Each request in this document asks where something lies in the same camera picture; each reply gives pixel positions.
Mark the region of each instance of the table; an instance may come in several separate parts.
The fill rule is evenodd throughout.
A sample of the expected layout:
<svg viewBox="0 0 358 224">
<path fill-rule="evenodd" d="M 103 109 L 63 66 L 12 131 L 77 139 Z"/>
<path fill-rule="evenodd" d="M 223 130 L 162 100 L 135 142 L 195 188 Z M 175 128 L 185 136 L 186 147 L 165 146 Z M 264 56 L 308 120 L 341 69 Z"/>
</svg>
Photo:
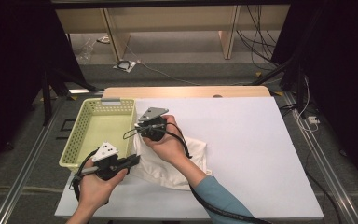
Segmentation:
<svg viewBox="0 0 358 224">
<path fill-rule="evenodd" d="M 118 96 L 136 98 L 138 116 L 151 105 L 169 108 L 185 135 L 207 142 L 208 168 L 256 217 L 323 217 L 279 109 L 267 88 L 109 88 L 103 95 L 107 98 Z M 217 126 L 220 131 L 211 129 Z M 68 189 L 70 180 L 71 176 L 55 214 L 58 217 L 71 216 L 77 206 L 75 194 Z M 209 218 L 191 192 L 166 189 L 131 174 L 117 186 L 109 201 L 95 213 L 95 217 L 137 220 Z"/>
</svg>

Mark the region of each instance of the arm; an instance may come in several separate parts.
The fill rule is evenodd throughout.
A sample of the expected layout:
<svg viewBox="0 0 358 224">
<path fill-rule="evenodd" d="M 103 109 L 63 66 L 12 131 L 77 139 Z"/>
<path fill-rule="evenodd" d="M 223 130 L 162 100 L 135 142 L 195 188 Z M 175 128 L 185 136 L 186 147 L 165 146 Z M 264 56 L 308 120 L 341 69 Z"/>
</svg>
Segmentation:
<svg viewBox="0 0 358 224">
<path fill-rule="evenodd" d="M 91 159 L 85 165 L 85 168 L 88 167 L 92 167 Z M 66 223 L 87 223 L 98 208 L 108 201 L 113 189 L 124 179 L 126 174 L 127 169 L 121 170 L 107 181 L 100 179 L 96 174 L 83 176 L 80 182 L 79 204 Z"/>
<path fill-rule="evenodd" d="M 174 116 L 164 116 L 163 118 L 167 120 L 167 123 L 177 126 Z M 180 136 L 179 130 L 174 125 L 168 124 L 167 131 Z M 228 190 L 221 186 L 214 177 L 207 176 L 196 164 L 186 157 L 183 146 L 177 139 L 165 134 L 158 142 L 151 141 L 148 138 L 144 138 L 144 141 L 162 160 L 170 163 L 182 173 L 190 186 L 207 203 L 231 213 L 252 216 L 249 210 Z M 221 217 L 209 210 L 206 211 L 215 223 L 243 223 L 227 217 Z"/>
</svg>

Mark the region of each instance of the plastic basket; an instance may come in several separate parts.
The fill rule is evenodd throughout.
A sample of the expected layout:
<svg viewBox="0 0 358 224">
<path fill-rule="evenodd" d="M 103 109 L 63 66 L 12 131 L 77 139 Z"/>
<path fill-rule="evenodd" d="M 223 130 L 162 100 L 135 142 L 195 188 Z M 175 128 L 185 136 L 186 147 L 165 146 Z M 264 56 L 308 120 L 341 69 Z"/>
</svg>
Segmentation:
<svg viewBox="0 0 358 224">
<path fill-rule="evenodd" d="M 76 172 L 91 151 L 104 141 L 118 149 L 119 158 L 128 157 L 133 139 L 123 139 L 123 134 L 133 128 L 135 121 L 133 99 L 120 99 L 114 105 L 103 105 L 100 98 L 85 100 L 61 155 L 60 166 Z"/>
</svg>

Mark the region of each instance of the cable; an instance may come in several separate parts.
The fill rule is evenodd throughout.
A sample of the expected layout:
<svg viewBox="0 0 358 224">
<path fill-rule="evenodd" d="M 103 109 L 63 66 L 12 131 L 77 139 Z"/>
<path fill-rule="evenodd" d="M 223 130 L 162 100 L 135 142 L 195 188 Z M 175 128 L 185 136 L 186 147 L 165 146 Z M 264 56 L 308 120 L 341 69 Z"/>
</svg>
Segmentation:
<svg viewBox="0 0 358 224">
<path fill-rule="evenodd" d="M 254 42 L 255 44 L 267 45 L 267 46 L 269 46 L 269 47 L 275 48 L 275 45 L 271 45 L 271 44 L 263 43 L 263 42 L 260 42 L 260 41 L 254 41 L 254 40 L 252 40 L 251 38 L 249 38 L 249 37 L 247 37 L 246 35 L 244 35 L 242 31 L 237 31 L 237 32 L 239 32 L 239 33 L 237 33 L 237 34 L 241 34 L 241 36 L 242 36 L 243 38 L 245 38 L 245 39 L 248 40 L 248 41 L 252 41 L 252 42 Z"/>
<path fill-rule="evenodd" d="M 182 131 L 179 129 L 179 127 L 173 123 L 167 123 L 167 125 L 173 125 L 178 131 L 179 131 L 179 135 L 175 134 L 175 133 L 171 133 L 171 132 L 167 132 L 165 130 L 161 130 L 161 129 L 157 129 L 157 128 L 153 128 L 154 125 L 149 125 L 147 127 L 144 127 L 142 130 L 145 131 L 145 130 L 150 130 L 150 131 L 154 131 L 154 132 L 161 132 L 161 133 L 166 133 L 170 136 L 173 136 L 174 138 L 176 138 L 176 140 L 178 140 L 181 145 L 183 146 L 184 150 L 185 150 L 185 154 L 188 158 L 191 159 L 191 156 L 188 154 L 188 148 L 187 148 L 187 143 L 186 143 L 186 140 L 182 134 Z M 137 133 L 140 133 L 139 132 L 139 128 L 135 128 L 135 129 L 132 129 L 126 133 L 124 133 L 123 135 L 123 138 L 126 139 L 126 138 L 129 138 L 130 136 L 133 136 L 133 134 L 129 135 L 129 136 L 126 136 L 128 133 L 130 132 L 133 132 L 133 131 L 137 131 L 135 134 Z M 229 217 L 229 218 L 233 218 L 233 219 L 236 219 L 236 220 L 239 220 L 239 221 L 246 221 L 246 222 L 250 222 L 250 223 L 256 223 L 256 224 L 269 224 L 269 222 L 265 221 L 265 220 L 262 220 L 262 219 L 258 219 L 258 218 L 255 218 L 255 217 L 247 217 L 247 216 L 244 216 L 244 215 L 239 215 L 239 214 L 234 214 L 234 213 L 230 213 L 230 212 L 227 212 L 227 211 L 224 211 L 224 210 L 221 210 L 219 208 L 216 208 L 212 205 L 210 205 L 209 203 L 206 203 L 198 194 L 197 192 L 190 186 L 190 189 L 191 189 L 191 192 L 193 193 L 194 197 L 197 199 L 197 201 L 203 206 L 205 207 L 206 209 L 208 209 L 209 211 L 213 212 L 213 213 L 216 213 L 217 215 L 220 215 L 220 216 L 223 216 L 223 217 Z"/>
<path fill-rule="evenodd" d="M 263 69 L 263 70 L 271 70 L 269 68 L 263 68 L 263 67 L 260 67 L 258 66 L 256 63 L 255 63 L 255 60 L 254 60 L 254 57 L 253 55 L 257 55 L 259 56 L 260 58 L 264 59 L 265 61 L 267 61 L 268 63 L 272 63 L 273 65 L 276 65 L 273 61 L 270 60 L 270 58 L 267 58 L 266 56 L 264 56 L 263 54 L 261 54 L 260 52 L 258 52 L 255 48 L 254 48 L 254 44 L 250 45 L 245 37 L 244 37 L 244 34 L 241 32 L 241 31 L 237 31 L 237 34 L 239 35 L 243 45 L 248 48 L 252 54 L 251 54 L 251 59 L 252 59 L 252 63 L 257 67 L 257 68 L 260 68 L 260 69 Z"/>
<path fill-rule="evenodd" d="M 306 169 L 304 169 L 304 171 L 305 171 L 305 174 L 307 175 L 307 177 L 309 177 L 309 178 L 319 187 L 319 189 L 324 192 L 324 195 L 327 196 L 328 200 L 331 202 L 331 204 L 332 204 L 333 207 L 334 207 L 334 210 L 336 211 L 337 218 L 338 218 L 338 223 L 342 223 L 341 216 L 339 215 L 338 207 L 337 207 L 337 205 L 334 203 L 333 198 L 332 198 L 332 197 L 328 194 L 328 192 L 322 187 L 322 185 L 321 185 L 318 181 L 316 181 L 316 179 L 315 179 L 312 175 L 310 175 L 310 173 L 309 173 Z"/>
<path fill-rule="evenodd" d="M 269 49 L 269 45 L 267 45 L 266 40 L 264 39 L 263 35 L 261 34 L 261 11 L 262 11 L 262 6 L 260 6 L 260 5 L 256 6 L 256 8 L 255 8 L 255 14 L 256 14 L 255 17 L 252 15 L 252 12 L 251 12 L 251 10 L 249 8 L 249 5 L 246 6 L 246 7 L 248 9 L 249 15 L 251 16 L 251 19 L 252 19 L 253 24 L 254 24 L 255 29 L 256 29 L 255 39 L 257 38 L 257 34 L 259 34 L 261 42 L 263 43 L 262 44 L 262 48 L 264 50 L 263 52 L 266 53 L 267 58 L 268 58 L 268 62 L 270 62 L 269 54 L 272 55 L 272 51 Z"/>
<path fill-rule="evenodd" d="M 79 168 L 77 169 L 76 174 L 74 174 L 74 178 L 72 179 L 72 183 L 71 185 L 69 185 L 69 189 L 73 189 L 75 191 L 75 196 L 77 198 L 77 200 L 79 201 L 80 198 L 80 189 L 79 189 L 79 184 L 80 184 L 80 180 L 82 179 L 82 174 L 81 172 L 83 171 L 83 167 L 84 165 L 86 165 L 86 162 L 89 160 L 89 158 L 91 158 L 93 155 L 95 155 L 95 153 L 97 153 L 99 148 L 95 149 L 94 151 L 92 151 L 85 160 L 83 160 L 83 162 L 80 164 Z"/>
<path fill-rule="evenodd" d="M 304 125 L 302 124 L 302 122 L 300 121 L 301 115 L 304 113 L 304 111 L 306 110 L 308 104 L 310 103 L 310 87 L 309 87 L 309 85 L 308 85 L 308 81 L 307 81 L 307 78 L 306 78 L 306 77 L 304 77 L 304 80 L 305 80 L 305 83 L 306 83 L 306 85 L 307 85 L 307 102 L 305 103 L 305 106 L 304 106 L 303 110 L 298 113 L 296 122 L 298 123 L 298 125 L 300 126 L 300 128 L 301 128 L 302 130 L 304 130 L 304 131 L 306 131 L 306 132 L 311 132 L 311 133 L 313 133 L 313 132 L 318 131 L 318 129 L 319 129 L 317 123 L 314 124 L 314 125 L 316 126 L 316 128 L 312 130 L 312 129 L 307 129 L 307 128 L 305 128 Z"/>
<path fill-rule="evenodd" d="M 319 137 L 322 135 L 322 132 L 319 131 L 318 132 L 318 136 L 316 137 L 316 139 L 319 139 Z M 341 216 L 339 214 L 339 211 L 338 211 L 338 208 L 337 208 L 337 205 L 335 204 L 333 198 L 328 194 L 327 190 L 324 189 L 322 187 L 322 185 L 310 174 L 310 172 L 307 170 L 307 166 L 308 166 L 308 163 L 309 163 L 309 158 L 310 158 L 310 155 L 312 154 L 313 150 L 315 149 L 315 145 L 312 144 L 311 148 L 310 148 L 310 152 L 308 153 L 307 155 L 307 158 L 305 160 L 305 164 L 303 165 L 303 169 L 304 169 L 304 172 L 305 174 L 307 175 L 307 177 L 309 177 L 312 182 L 314 182 L 318 188 L 324 193 L 324 197 L 327 197 L 327 199 L 330 201 L 330 203 L 333 205 L 334 207 L 334 210 L 336 212 L 336 215 L 337 215 L 337 219 L 338 219 L 338 223 L 342 223 L 342 220 L 341 220 Z"/>
<path fill-rule="evenodd" d="M 135 58 L 138 58 L 138 55 L 136 55 L 131 49 L 130 47 L 127 45 L 127 43 L 125 41 L 122 41 L 122 43 L 126 46 L 126 49 L 133 55 L 135 56 Z M 180 81 L 180 82 L 185 82 L 187 84 L 191 84 L 191 85 L 194 85 L 194 86 L 204 86 L 203 84 L 200 84 L 200 83 L 196 83 L 196 82 L 192 82 L 192 81 L 188 81 L 188 80 L 184 80 L 184 79 L 180 79 L 180 78 L 177 78 L 177 77 L 172 77 L 164 72 L 161 72 L 157 69 L 154 69 L 154 68 L 151 68 L 149 67 L 148 65 L 146 65 L 145 63 L 142 62 L 142 60 L 139 60 L 140 64 L 143 65 L 145 68 L 149 69 L 150 71 L 153 71 L 153 72 L 157 72 L 157 73 L 160 73 L 162 74 L 163 76 L 165 77 L 168 77 L 168 78 L 171 78 L 173 80 L 176 80 L 176 81 Z M 252 84 L 253 82 L 236 82 L 236 83 L 231 83 L 231 84 L 228 84 L 228 86 L 236 86 L 236 85 L 247 85 L 247 84 Z M 226 86 L 227 84 L 215 84 L 216 86 Z"/>
<path fill-rule="evenodd" d="M 271 38 L 271 40 L 276 44 L 277 42 L 275 41 L 275 39 L 271 36 L 271 34 L 269 33 L 269 30 L 266 30 L 267 34 L 269 35 L 269 38 Z"/>
</svg>

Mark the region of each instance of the blue sleeve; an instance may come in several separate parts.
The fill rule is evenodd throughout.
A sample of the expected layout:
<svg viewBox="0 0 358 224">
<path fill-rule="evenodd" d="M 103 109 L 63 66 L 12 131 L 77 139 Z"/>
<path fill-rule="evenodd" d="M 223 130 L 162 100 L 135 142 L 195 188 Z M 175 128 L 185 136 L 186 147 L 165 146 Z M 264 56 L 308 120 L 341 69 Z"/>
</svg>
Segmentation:
<svg viewBox="0 0 358 224">
<path fill-rule="evenodd" d="M 228 190 L 220 185 L 213 176 L 205 177 L 194 189 L 207 203 L 221 210 L 247 217 L 253 217 L 249 210 Z M 205 209 L 213 223 L 245 223 L 229 217 L 222 217 Z"/>
</svg>

